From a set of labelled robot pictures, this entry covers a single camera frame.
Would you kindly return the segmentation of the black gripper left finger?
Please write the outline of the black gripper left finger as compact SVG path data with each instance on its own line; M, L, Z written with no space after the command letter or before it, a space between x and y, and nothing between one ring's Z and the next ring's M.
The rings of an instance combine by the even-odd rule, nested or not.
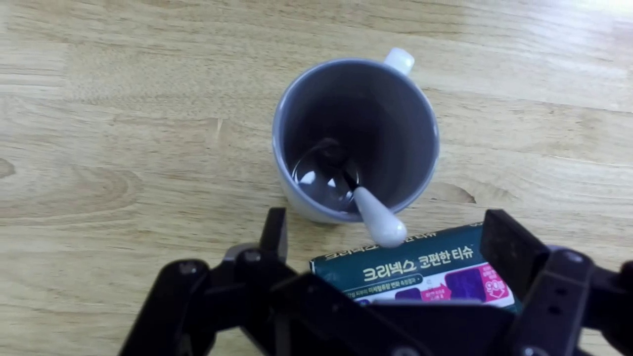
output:
M311 356L306 324L274 307L270 289L240 271L246 253L288 261L288 214L272 208L256 245L234 245L211 267L203 259L167 263L120 356L211 356L217 336L240 328L266 356Z

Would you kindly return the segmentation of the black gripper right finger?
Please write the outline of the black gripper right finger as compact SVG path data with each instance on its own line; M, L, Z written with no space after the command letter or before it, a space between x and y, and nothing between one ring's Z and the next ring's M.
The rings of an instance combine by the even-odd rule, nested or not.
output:
M505 210L486 212L482 251L523 305L505 338L511 356L582 356L584 328L633 356L633 261L600 267L543 243Z

